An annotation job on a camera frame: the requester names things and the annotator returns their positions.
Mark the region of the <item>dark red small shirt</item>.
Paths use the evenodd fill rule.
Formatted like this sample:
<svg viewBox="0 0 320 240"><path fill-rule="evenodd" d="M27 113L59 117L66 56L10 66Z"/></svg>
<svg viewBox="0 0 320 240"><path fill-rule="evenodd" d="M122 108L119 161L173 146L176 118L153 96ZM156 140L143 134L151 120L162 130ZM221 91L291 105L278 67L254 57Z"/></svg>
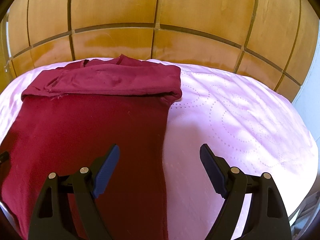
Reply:
<svg viewBox="0 0 320 240"><path fill-rule="evenodd" d="M120 158L95 201L114 239L167 239L162 166L168 111L181 95L177 66L118 58L44 70L22 92L1 143L1 201L27 239L31 215L52 172L73 174L106 154Z"/></svg>

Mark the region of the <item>pink dotted bedspread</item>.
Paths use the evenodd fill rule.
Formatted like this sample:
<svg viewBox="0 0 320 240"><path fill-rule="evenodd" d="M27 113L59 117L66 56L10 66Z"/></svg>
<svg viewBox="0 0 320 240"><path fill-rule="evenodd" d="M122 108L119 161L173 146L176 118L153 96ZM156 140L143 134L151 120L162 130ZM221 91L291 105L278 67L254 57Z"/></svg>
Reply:
<svg viewBox="0 0 320 240"><path fill-rule="evenodd" d="M268 172L288 214L315 181L318 148L291 103L262 83L223 70L181 64L182 98L164 139L170 239L203 239L220 211L199 157L200 146L246 174Z"/></svg>

